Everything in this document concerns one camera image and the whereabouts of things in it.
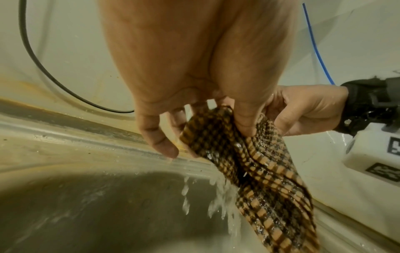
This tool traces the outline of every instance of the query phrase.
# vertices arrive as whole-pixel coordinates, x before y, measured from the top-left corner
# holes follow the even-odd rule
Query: black cable
[[[130,110],[130,111],[120,111],[120,110],[114,110],[114,109],[109,109],[106,107],[103,107],[101,105],[96,105],[93,102],[90,102],[81,96],[75,94],[71,90],[69,90],[67,87],[62,85],[55,77],[53,77],[47,70],[46,68],[42,65],[42,63],[39,61],[39,59],[36,57],[35,53],[33,52],[32,47],[30,46],[29,43],[29,38],[28,38],[28,31],[26,29],[26,5],[27,5],[27,0],[20,0],[19,4],[19,11],[18,11],[18,17],[19,17],[19,27],[20,27],[20,33],[21,33],[21,38],[22,42],[24,43],[24,47],[29,54],[30,58],[33,60],[33,62],[36,64],[36,66],[40,69],[43,74],[45,74],[50,80],[52,80],[55,85],[57,85],[60,89],[65,91],[66,93],[70,94],[71,96],[75,97],[76,99],[91,105],[93,107],[96,107],[98,109],[112,112],[112,113],[133,113],[135,110]]]

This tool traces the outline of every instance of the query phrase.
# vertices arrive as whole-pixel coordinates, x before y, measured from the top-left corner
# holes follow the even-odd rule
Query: blue tube
[[[322,60],[320,52],[318,51],[317,43],[315,42],[315,39],[314,39],[313,29],[311,28],[311,23],[310,23],[310,19],[308,17],[307,8],[305,7],[305,3],[303,3],[303,10],[304,10],[304,15],[305,15],[305,19],[307,21],[308,31],[310,32],[311,43],[312,43],[312,46],[314,47],[315,54],[317,55],[318,61],[320,62],[321,67],[324,70],[326,78],[332,85],[335,85],[335,83],[333,82],[332,78],[329,75],[328,70],[326,69],[326,66],[324,64],[324,61]]]

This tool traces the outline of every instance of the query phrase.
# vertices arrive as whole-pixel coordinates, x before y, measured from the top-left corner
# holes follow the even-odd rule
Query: plaid cloth
[[[319,252],[311,195],[273,122],[261,115],[245,138],[222,106],[194,115],[180,140],[239,187],[236,206],[269,252]]]

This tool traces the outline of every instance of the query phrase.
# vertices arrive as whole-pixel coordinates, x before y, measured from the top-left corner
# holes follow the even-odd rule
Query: white wall
[[[400,70],[400,1],[306,1],[319,50],[333,80],[397,76]],[[60,92],[38,72],[23,49],[18,3],[0,4],[0,96],[48,110],[137,131],[134,115],[92,111]],[[81,96],[120,110],[133,107],[107,52],[93,0],[28,2],[33,48],[48,70]],[[326,80],[310,43],[303,14],[292,58],[280,83]],[[340,163],[348,136],[337,133],[287,138],[286,142],[314,197],[400,242],[400,188],[347,169]]]

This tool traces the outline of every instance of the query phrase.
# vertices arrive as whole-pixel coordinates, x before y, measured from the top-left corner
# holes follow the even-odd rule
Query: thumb
[[[244,136],[252,137],[255,135],[255,126],[264,104],[264,102],[254,104],[235,101],[233,109],[235,125]]]
[[[284,136],[293,125],[307,113],[308,106],[305,101],[292,101],[276,117],[275,127]]]

